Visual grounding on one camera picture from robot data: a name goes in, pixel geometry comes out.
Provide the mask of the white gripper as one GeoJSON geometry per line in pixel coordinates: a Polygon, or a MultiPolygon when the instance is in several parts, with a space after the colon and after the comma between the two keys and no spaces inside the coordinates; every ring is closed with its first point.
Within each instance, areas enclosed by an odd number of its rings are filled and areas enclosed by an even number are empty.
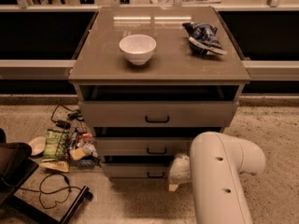
{"type": "Polygon", "coordinates": [[[168,190],[172,192],[178,189],[178,185],[191,181],[190,157],[188,155],[182,153],[175,155],[170,165],[168,179],[170,183],[168,190]]]}

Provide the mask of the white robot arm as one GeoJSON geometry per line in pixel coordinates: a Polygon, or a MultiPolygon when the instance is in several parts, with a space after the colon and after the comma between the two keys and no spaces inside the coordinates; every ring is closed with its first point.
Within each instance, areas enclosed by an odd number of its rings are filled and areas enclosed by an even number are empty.
{"type": "Polygon", "coordinates": [[[191,183],[197,224],[253,224],[239,179],[263,172],[265,155],[256,144],[224,133],[197,135],[189,154],[170,166],[169,189],[191,183]]]}

